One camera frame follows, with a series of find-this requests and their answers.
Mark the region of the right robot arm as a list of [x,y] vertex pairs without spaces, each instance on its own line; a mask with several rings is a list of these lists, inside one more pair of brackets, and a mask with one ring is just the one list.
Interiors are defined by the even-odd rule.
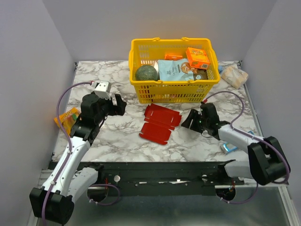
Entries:
[[200,111],[192,109],[181,126],[199,133],[206,131],[215,139],[247,153],[246,161],[231,160],[217,171],[217,181],[223,185],[238,177],[254,179],[262,186],[289,178],[290,166],[275,137],[255,136],[233,127],[228,121],[221,121],[212,103],[202,103]]

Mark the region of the red paper box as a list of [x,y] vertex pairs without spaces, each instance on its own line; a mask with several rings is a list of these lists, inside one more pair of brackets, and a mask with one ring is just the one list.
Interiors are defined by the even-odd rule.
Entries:
[[151,142],[166,145],[171,132],[179,126],[182,116],[178,111],[151,104],[144,113],[144,125],[139,136]]

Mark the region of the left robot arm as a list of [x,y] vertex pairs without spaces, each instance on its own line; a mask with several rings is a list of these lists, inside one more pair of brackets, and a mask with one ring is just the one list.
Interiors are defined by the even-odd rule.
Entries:
[[72,216],[76,200],[90,185],[99,186],[104,174],[94,168],[85,168],[74,177],[77,168],[93,144],[108,116],[124,115],[126,102],[115,95],[116,104],[110,96],[93,91],[82,98],[81,113],[71,128],[68,145],[41,188],[33,188],[30,202],[33,213],[45,224],[52,221],[66,224]]

